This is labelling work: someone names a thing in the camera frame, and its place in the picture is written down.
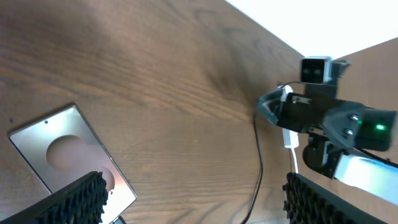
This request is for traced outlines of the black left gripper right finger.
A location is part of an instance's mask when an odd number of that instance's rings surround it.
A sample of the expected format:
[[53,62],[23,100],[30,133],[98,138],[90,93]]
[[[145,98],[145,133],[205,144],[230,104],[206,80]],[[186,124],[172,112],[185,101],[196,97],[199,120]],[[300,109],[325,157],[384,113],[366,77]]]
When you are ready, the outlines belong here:
[[300,174],[289,172],[282,190],[286,194],[283,210],[286,211],[290,223],[384,223]]

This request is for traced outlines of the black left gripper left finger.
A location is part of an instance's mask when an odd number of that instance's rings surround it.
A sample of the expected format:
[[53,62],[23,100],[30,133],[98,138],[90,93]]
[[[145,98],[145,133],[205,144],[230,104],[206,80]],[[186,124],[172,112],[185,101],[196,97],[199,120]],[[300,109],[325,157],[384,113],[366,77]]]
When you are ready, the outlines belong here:
[[99,224],[107,200],[102,173],[92,171],[1,224]]

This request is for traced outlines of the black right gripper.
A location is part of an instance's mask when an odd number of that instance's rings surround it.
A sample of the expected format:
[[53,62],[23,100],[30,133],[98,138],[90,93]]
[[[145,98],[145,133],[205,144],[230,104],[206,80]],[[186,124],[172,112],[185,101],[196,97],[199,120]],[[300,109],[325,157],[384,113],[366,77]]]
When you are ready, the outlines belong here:
[[[280,124],[281,99],[284,90],[277,88],[259,97],[256,112],[272,125]],[[349,149],[355,145],[359,133],[359,121],[364,118],[366,107],[358,102],[339,100],[334,85],[305,85],[305,93],[289,93],[286,115],[293,121],[294,131],[310,134],[314,128],[335,146]]]

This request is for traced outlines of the silver Galaxy smartphone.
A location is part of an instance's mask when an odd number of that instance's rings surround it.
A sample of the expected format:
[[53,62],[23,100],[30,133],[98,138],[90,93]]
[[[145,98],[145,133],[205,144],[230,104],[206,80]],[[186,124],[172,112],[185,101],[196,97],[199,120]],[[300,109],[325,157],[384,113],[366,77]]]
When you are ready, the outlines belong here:
[[16,128],[8,137],[51,194],[91,171],[101,172],[108,194],[103,223],[111,223],[137,199],[77,105]]

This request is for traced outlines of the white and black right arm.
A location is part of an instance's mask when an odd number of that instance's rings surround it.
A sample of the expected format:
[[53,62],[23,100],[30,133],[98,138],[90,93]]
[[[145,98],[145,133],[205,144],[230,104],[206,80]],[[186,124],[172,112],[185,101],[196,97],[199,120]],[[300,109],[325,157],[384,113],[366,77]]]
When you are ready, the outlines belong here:
[[299,94],[280,86],[258,99],[256,111],[287,131],[287,148],[298,147],[299,133],[308,135],[302,157],[311,170],[396,204],[397,164],[373,152],[391,147],[397,112],[339,100],[321,90],[308,86]]

